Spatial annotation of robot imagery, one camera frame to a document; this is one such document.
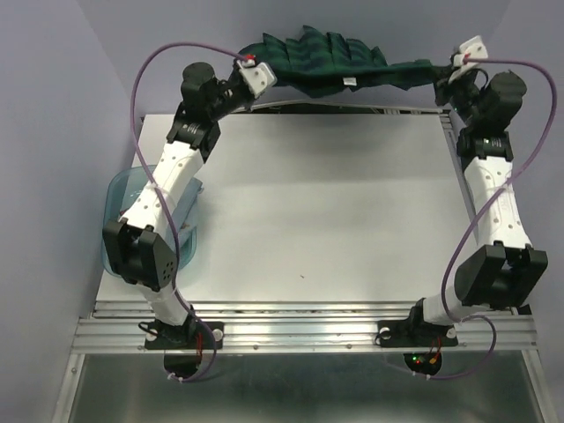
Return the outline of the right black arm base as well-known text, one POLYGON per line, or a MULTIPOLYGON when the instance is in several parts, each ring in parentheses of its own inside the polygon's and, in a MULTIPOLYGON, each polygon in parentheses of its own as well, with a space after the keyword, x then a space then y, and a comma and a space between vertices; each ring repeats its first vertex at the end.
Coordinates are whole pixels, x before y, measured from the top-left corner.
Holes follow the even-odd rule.
POLYGON ((376 326, 376 345, 410 348, 404 362, 416 375, 437 376, 442 367, 442 349, 458 346, 455 327, 425 322, 420 303, 411 307, 405 319, 379 320, 376 326))

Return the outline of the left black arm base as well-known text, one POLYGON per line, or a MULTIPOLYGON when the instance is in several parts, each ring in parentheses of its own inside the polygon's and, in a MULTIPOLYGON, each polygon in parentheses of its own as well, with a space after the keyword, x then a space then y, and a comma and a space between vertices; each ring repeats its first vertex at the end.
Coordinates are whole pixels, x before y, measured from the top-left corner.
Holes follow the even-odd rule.
POLYGON ((221 321, 190 318, 182 326, 171 326, 153 320, 137 327, 145 334, 144 349, 163 352, 167 378, 180 383, 203 379, 223 347, 225 324, 221 321))

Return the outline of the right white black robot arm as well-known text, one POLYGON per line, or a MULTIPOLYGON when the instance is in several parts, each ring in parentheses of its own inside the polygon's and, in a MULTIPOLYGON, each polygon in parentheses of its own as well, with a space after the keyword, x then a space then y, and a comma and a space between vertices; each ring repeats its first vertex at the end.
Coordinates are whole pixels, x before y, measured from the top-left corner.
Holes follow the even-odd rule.
POLYGON ((477 249, 441 293, 412 307, 405 333, 416 344, 483 309, 522 306, 548 265, 546 252, 535 249, 524 230, 513 189, 508 126, 523 104, 526 84, 505 71, 477 86, 480 72, 455 71, 435 85, 437 104, 449 103, 465 124, 456 154, 475 210, 468 232, 476 234, 477 249))

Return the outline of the green plaid skirt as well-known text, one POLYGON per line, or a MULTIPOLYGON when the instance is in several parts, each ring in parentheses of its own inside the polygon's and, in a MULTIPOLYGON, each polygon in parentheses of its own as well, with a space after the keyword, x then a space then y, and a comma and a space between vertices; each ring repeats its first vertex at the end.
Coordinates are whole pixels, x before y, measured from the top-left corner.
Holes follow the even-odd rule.
POLYGON ((240 54, 267 63, 277 86, 292 87, 313 99, 382 85, 408 91, 433 85, 452 72, 449 65, 435 65, 428 59, 388 63, 377 46, 370 48, 358 39, 323 33, 312 26, 304 26, 297 39, 281 40, 264 33, 240 54))

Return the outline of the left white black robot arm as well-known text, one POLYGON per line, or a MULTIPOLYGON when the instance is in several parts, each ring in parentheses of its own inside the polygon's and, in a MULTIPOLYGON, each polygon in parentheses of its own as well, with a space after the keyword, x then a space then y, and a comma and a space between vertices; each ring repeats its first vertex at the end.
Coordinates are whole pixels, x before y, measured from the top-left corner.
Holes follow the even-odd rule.
POLYGON ((157 166, 134 204, 102 230, 112 271, 144 295, 175 346, 190 345, 197 327, 175 288, 180 241, 174 211, 219 140, 219 120, 237 108, 251 108, 276 81, 267 63, 253 60, 235 61, 227 80, 217 79, 208 63, 187 66, 182 100, 157 166))

